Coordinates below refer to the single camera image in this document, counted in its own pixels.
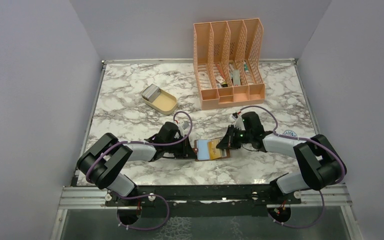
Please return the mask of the gold credit card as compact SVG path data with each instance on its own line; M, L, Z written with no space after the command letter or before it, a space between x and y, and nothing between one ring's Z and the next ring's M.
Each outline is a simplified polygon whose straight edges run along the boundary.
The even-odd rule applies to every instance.
M216 159L220 159L222 157L222 151L220 149L216 148L216 146L219 142L220 142L219 139L213 139L207 144L210 160L216 160Z

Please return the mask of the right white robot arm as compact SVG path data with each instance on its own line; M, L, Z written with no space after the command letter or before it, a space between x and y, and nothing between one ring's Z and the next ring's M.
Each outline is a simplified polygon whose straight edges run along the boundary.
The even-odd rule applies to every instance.
M280 204L290 193L300 190L321 190L343 180L347 169L333 146L322 134L298 138L265 130L254 111L235 113L234 124L227 128L217 149L237 150L250 144L256 151L278 153L297 160L299 170L270 182L269 199Z

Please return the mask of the brown leather card holder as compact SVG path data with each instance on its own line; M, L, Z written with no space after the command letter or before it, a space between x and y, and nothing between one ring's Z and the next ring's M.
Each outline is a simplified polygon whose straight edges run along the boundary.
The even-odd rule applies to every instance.
M196 154L196 161L216 161L224 160L231 157L228 149L219 149L217 144L221 141L221 137L213 139L198 139L194 141L192 150Z

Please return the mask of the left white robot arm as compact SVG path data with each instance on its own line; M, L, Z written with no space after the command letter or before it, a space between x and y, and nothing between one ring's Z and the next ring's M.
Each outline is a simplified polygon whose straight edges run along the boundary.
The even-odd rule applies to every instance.
M122 174L122 168L133 161L197 159L184 132L187 126L188 123L180 125L177 121L167 121L145 143L121 143L112 133L105 133L78 159L76 167L88 182L100 190L117 193L124 205L132 205L137 200L137 185Z

